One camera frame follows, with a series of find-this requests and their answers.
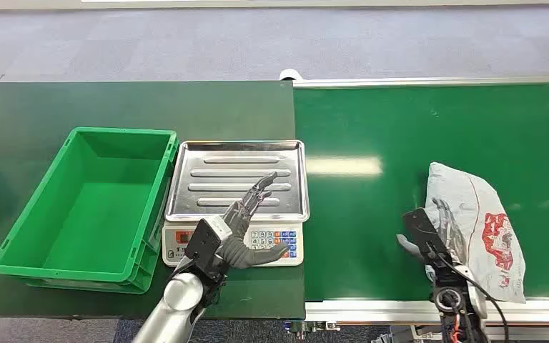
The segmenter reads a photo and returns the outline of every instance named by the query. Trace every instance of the gray carpet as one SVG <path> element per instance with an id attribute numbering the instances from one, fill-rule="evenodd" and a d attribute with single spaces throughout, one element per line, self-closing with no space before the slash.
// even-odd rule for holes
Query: gray carpet
<path id="1" fill-rule="evenodd" d="M 0 81 L 549 74 L 549 6 L 0 12 Z M 136 322 L 0 319 L 0 343 L 129 342 Z M 342 328 L 308 342 L 368 342 Z M 280 322 L 200 322 L 193 342 L 291 342 Z"/>
<path id="2" fill-rule="evenodd" d="M 190 343 L 293 343 L 298 341 L 293 334 L 286 333 L 282 321 L 249 320 L 204 320 L 194 328 Z M 117 326 L 113 343 L 130 342 L 138 332 L 142 321 L 121 320 Z M 369 343 L 387 327 L 351 326 L 338 332 L 314 332 L 306 336 L 305 343 Z"/>

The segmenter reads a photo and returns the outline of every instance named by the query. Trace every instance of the red print on bag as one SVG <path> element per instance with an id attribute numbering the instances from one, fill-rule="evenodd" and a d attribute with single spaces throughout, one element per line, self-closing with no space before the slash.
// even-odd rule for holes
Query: red print on bag
<path id="1" fill-rule="evenodd" d="M 510 278 L 505 275 L 501 275 L 501 277 L 502 277 L 502 280 L 500 282 L 500 287 L 502 288 L 508 287 L 508 285 L 510 285 Z"/>
<path id="2" fill-rule="evenodd" d="M 512 240 L 513 227 L 505 213 L 485 214 L 485 250 L 495 256 L 495 265 L 505 271 L 509 271 L 513 266 L 513 253 L 510 250 Z"/>

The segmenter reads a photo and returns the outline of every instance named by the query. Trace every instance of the stainless steel tray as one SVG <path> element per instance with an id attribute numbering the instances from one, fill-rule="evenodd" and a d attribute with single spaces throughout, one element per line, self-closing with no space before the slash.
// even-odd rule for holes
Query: stainless steel tray
<path id="1" fill-rule="evenodd" d="M 265 174 L 279 176 L 252 222 L 304 222 L 308 190 L 300 141 L 186 141 L 179 148 L 165 219 L 197 221 L 226 208 Z"/>

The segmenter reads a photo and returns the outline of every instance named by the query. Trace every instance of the white object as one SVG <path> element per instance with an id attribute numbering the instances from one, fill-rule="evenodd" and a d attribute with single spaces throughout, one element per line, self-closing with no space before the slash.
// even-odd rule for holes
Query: white object
<path id="1" fill-rule="evenodd" d="M 170 267 L 177 267 L 188 241 L 198 222 L 174 223 L 165 222 L 163 226 L 163 261 Z M 304 238 L 302 223 L 290 224 L 251 224 L 245 234 L 244 243 L 250 249 L 268 249 L 279 240 L 285 239 L 290 250 L 274 262 L 259 264 L 256 267 L 297 266 L 304 261 Z"/>
<path id="2" fill-rule="evenodd" d="M 287 68 L 281 71 L 281 74 L 279 74 L 279 80 L 285 79 L 303 80 L 304 78 L 302 77 L 302 75 L 300 75 L 299 72 L 297 72 L 297 70 Z"/>
<path id="3" fill-rule="evenodd" d="M 467 265 L 475 281 L 492 297 L 525 303 L 523 252 L 495 189 L 480 177 L 433 162 L 425 210 L 434 227 L 439 229 L 442 212 L 435 199 L 444 200 L 455 218 L 457 228 L 448 226 L 448 229 L 461 233 L 461 237 L 454 239 L 453 232 L 439 231 L 442 238 L 451 237 L 447 241 L 443 239 L 444 243 L 447 247 L 458 247 L 462 245 L 458 242 L 463 240 L 465 244 L 464 251 L 451 251 L 454 259 Z"/>

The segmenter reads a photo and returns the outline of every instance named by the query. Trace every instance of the green plastic crate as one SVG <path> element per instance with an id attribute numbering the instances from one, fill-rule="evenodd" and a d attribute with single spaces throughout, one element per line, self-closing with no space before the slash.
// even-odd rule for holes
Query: green plastic crate
<path id="1" fill-rule="evenodd" d="M 30 286 L 144 293 L 160 254 L 173 131 L 78 127 L 0 246 Z"/>

